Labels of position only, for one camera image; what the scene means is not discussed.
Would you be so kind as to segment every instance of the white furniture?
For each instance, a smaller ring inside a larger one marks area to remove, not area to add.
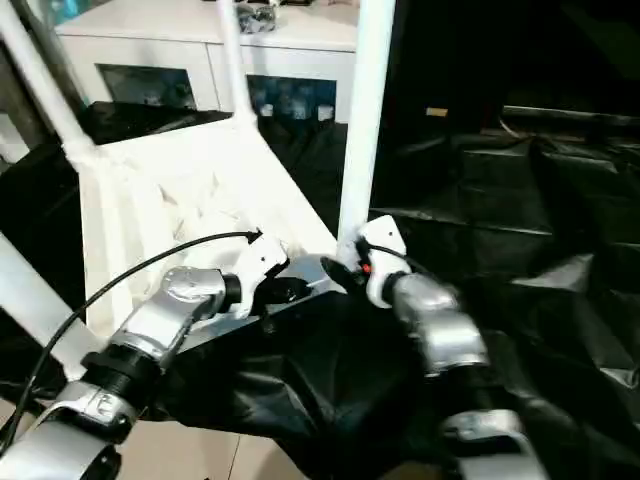
[[[336,120],[347,123],[358,9],[281,7],[278,28],[242,35],[249,75],[336,82]],[[232,111],[216,2],[112,0],[56,28],[87,103],[112,101],[99,65],[185,70],[199,110]]]

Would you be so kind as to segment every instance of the black cable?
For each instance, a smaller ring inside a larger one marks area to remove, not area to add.
[[[131,275],[133,275],[134,273],[139,272],[140,270],[147,268],[149,265],[162,260],[166,257],[169,257],[171,255],[173,255],[174,253],[178,253],[181,252],[182,250],[186,250],[187,248],[193,247],[195,245],[200,245],[201,243],[206,243],[206,242],[211,242],[214,240],[221,240],[224,238],[234,238],[234,237],[243,237],[243,238],[247,238],[249,239],[249,242],[252,242],[253,240],[255,240],[257,237],[259,237],[261,234],[260,233],[256,233],[256,232],[231,232],[231,233],[219,233],[216,235],[209,235],[206,237],[202,237],[202,238],[198,238],[196,240],[191,240],[190,242],[186,242],[183,243],[182,245],[178,245],[177,247],[173,247],[163,253],[160,253],[158,255],[156,255],[155,257],[151,257],[148,260],[145,260],[142,263],[139,263],[138,265],[136,265],[135,267],[127,270],[126,272],[124,272],[123,274],[117,276],[116,278],[114,278],[113,280],[111,280],[109,283],[107,283],[104,287],[102,287],[100,290],[98,290],[96,293],[94,293],[86,302],[84,302],[84,304],[78,308],[75,312],[73,312],[63,323],[62,325],[60,325],[60,327],[58,328],[58,330],[56,330],[56,332],[53,334],[53,336],[51,337],[51,339],[49,340],[49,343],[47,343],[47,345],[44,347],[44,349],[42,350],[42,354],[40,355],[40,358],[38,358],[38,361],[36,362],[35,367],[33,367],[33,370],[31,371],[31,375],[29,376],[29,379],[27,380],[24,390],[22,391],[22,395],[20,397],[20,400],[18,402],[18,404],[16,405],[16,409],[10,419],[11,424],[9,425],[9,427],[7,428],[7,434],[6,437],[4,439],[4,441],[2,442],[2,445],[0,446],[0,455],[3,454],[4,452],[6,452],[6,450],[11,446],[11,444],[13,443],[15,436],[16,436],[16,432],[18,430],[18,426],[20,424],[20,420],[22,419],[22,416],[24,415],[24,412],[28,406],[28,402],[29,399],[31,397],[31,391],[33,390],[33,387],[35,385],[36,382],[36,378],[38,377],[38,375],[40,374],[40,371],[42,370],[42,368],[44,367],[47,359],[49,358],[49,355],[51,354],[51,351],[53,350],[53,347],[55,347],[56,343],[58,342],[58,340],[60,340],[62,338],[62,336],[66,333],[66,331],[71,327],[71,325],[73,325],[73,323],[81,316],[83,315],[86,310],[93,305],[97,300],[99,300],[105,293],[107,293],[109,290],[111,290],[113,287],[115,287],[118,283],[122,282],[123,280],[127,279],[128,277],[130,277]]]
[[[378,250],[379,252],[388,253],[389,255],[393,255],[394,257],[401,258],[402,260],[407,262],[410,266],[412,266],[414,268],[414,270],[416,270],[417,272],[422,273],[423,275],[428,275],[430,277],[433,276],[429,272],[429,270],[427,270],[420,263],[418,263],[413,258],[411,258],[411,257],[409,257],[407,255],[403,255],[403,254],[401,254],[399,252],[396,252],[395,250],[392,250],[392,249],[387,248],[387,247],[382,247],[380,245],[372,245],[371,243],[367,243],[367,248],[369,248],[370,250]]]

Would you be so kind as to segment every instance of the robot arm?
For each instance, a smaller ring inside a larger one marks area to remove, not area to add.
[[[200,321],[230,322],[249,314],[257,285],[285,263],[265,236],[241,254],[233,273],[178,267],[111,337],[87,355],[84,376],[69,383],[29,431],[0,459],[0,479],[103,480],[120,470],[115,446],[124,442],[192,330]]]
[[[367,249],[379,245],[405,254],[391,217],[368,223],[361,236],[361,255],[370,271],[367,295],[374,305],[393,308],[417,345],[425,376],[440,401],[442,434],[462,478],[546,479],[493,373],[480,331],[453,291],[433,278],[409,273],[409,265],[400,258]]]

